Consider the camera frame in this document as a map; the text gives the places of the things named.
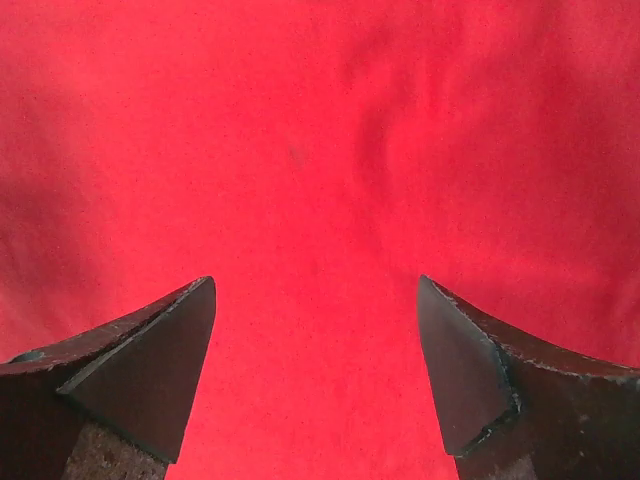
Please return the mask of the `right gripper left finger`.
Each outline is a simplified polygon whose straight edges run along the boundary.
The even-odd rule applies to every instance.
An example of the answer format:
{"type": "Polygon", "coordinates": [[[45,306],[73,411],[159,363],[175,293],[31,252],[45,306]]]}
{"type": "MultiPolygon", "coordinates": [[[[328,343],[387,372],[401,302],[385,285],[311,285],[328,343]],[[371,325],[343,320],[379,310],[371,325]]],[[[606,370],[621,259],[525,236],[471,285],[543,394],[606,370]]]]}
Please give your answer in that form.
{"type": "Polygon", "coordinates": [[[4,479],[163,479],[216,312],[212,277],[1,365],[4,479]]]}

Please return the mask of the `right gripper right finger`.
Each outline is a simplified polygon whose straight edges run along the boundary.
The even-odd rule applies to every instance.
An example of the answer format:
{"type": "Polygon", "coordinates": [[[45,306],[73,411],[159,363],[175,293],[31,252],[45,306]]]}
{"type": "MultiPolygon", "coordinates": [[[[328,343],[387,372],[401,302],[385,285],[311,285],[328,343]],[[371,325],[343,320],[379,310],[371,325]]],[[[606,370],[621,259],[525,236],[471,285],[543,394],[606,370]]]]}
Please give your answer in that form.
{"type": "Polygon", "coordinates": [[[639,371],[500,321],[423,276],[421,346],[461,479],[636,479],[639,371]]]}

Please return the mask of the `dark red t-shirt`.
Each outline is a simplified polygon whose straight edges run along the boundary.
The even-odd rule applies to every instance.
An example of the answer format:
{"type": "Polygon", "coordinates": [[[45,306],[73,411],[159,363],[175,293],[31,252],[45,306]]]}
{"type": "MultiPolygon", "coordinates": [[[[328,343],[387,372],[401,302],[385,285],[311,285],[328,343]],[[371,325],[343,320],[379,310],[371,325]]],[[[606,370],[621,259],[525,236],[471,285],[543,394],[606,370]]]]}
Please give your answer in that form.
{"type": "Polygon", "coordinates": [[[635,1],[5,1],[1,356],[204,275],[173,479],[451,479],[427,275],[639,362],[635,1]]]}

